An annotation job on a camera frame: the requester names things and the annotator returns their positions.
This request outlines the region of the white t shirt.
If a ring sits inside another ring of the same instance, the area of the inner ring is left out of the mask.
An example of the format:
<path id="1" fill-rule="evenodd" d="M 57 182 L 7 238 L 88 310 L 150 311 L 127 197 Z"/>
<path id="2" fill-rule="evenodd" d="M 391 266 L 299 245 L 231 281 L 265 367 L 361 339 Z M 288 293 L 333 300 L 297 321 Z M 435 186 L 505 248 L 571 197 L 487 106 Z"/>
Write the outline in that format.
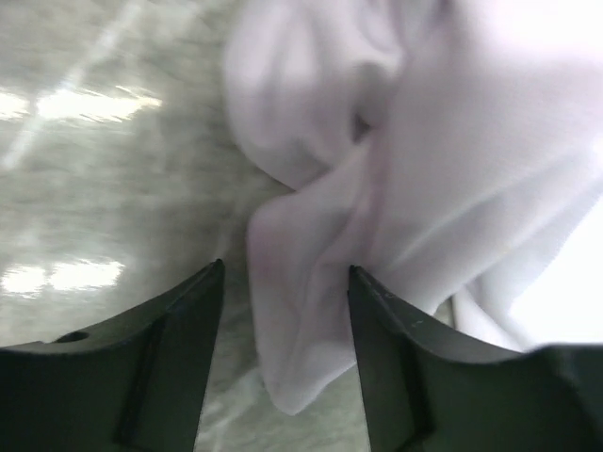
<path id="1" fill-rule="evenodd" d="M 354 365 L 350 266 L 495 345 L 601 341 L 600 2 L 250 1 L 224 77 L 290 188 L 247 234 L 278 410 Z"/>

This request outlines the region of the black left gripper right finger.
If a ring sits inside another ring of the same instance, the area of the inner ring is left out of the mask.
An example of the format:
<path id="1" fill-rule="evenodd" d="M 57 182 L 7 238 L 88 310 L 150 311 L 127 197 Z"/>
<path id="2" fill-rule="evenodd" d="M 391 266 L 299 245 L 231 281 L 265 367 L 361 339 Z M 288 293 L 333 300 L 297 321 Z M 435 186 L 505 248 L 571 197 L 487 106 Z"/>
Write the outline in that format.
<path id="1" fill-rule="evenodd" d="M 348 299 L 372 450 L 601 449 L 601 346 L 496 347 L 397 298 L 358 266 Z"/>

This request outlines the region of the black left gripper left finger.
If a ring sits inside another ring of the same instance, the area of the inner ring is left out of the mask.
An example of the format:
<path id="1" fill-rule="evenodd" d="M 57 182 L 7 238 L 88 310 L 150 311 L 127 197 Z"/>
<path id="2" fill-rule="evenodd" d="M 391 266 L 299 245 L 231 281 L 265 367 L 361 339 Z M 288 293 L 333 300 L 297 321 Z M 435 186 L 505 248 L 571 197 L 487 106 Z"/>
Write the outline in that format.
<path id="1" fill-rule="evenodd" d="M 190 451 L 223 306 L 216 261 L 50 343 L 1 350 L 5 451 Z"/>

